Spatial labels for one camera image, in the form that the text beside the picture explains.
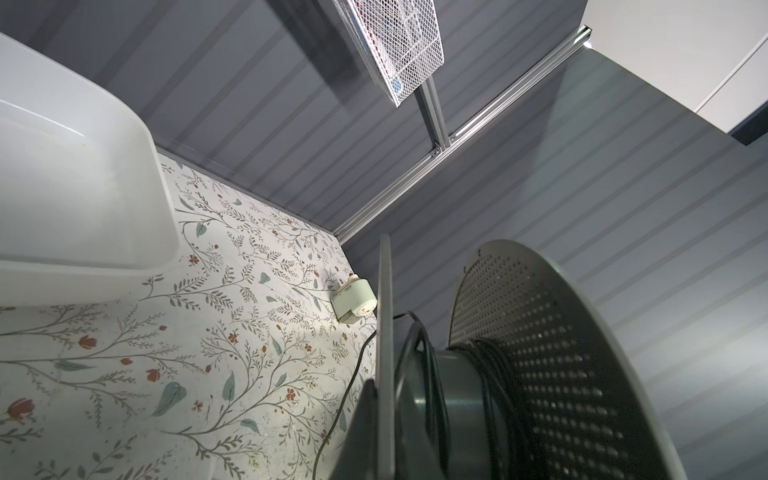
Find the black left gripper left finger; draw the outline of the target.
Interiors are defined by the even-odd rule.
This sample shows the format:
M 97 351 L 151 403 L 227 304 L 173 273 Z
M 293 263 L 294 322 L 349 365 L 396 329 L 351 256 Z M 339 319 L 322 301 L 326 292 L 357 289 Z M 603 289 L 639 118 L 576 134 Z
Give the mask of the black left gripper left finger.
M 375 382 L 369 379 L 363 385 L 344 445 L 330 479 L 376 478 L 377 407 Z

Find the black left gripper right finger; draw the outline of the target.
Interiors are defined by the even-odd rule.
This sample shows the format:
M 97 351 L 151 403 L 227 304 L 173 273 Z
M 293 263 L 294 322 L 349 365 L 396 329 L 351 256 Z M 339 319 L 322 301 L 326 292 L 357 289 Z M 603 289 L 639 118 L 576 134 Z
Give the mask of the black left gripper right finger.
M 447 410 L 434 348 L 422 322 L 406 337 L 395 374 L 398 479 L 444 479 Z

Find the grey perforated cable spool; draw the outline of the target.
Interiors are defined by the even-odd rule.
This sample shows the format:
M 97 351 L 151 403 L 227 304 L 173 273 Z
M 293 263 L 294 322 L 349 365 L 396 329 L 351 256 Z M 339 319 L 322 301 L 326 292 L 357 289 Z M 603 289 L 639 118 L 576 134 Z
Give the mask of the grey perforated cable spool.
M 607 323 L 559 267 L 511 240 L 464 267 L 435 351 L 444 479 L 682 479 L 685 471 Z

